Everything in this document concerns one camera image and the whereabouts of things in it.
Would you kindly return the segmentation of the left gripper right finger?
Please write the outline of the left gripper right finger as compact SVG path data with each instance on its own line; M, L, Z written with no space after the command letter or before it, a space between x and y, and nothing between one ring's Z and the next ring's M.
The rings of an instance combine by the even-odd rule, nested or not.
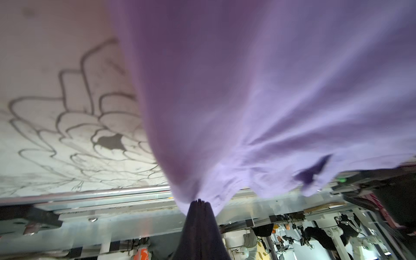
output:
M210 203L201 201L201 259L230 260Z

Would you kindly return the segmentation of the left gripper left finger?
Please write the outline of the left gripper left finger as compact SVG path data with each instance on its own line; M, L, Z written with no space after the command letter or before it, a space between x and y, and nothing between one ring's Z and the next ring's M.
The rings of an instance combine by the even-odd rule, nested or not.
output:
M199 199L190 204L186 221L182 230L182 236L173 260L200 260L200 216L203 202Z

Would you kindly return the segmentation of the lavender purple t-shirt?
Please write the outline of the lavender purple t-shirt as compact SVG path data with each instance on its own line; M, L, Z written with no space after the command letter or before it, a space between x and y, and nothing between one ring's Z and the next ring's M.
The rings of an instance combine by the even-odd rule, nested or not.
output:
M175 202L311 196L416 153L415 1L109 1Z

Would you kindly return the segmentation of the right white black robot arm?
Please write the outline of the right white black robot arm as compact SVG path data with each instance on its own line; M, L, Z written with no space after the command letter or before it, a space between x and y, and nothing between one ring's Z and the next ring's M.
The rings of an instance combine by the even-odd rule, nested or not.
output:
M351 197L373 195L392 221L416 227L416 164L408 162L394 169L344 172L338 176L334 194Z

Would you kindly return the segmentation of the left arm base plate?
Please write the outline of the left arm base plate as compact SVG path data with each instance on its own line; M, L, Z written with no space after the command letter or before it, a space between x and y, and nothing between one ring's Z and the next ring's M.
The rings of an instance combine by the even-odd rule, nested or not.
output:
M1 207L1 237L34 235L39 231L58 229L62 223L58 214L32 205Z

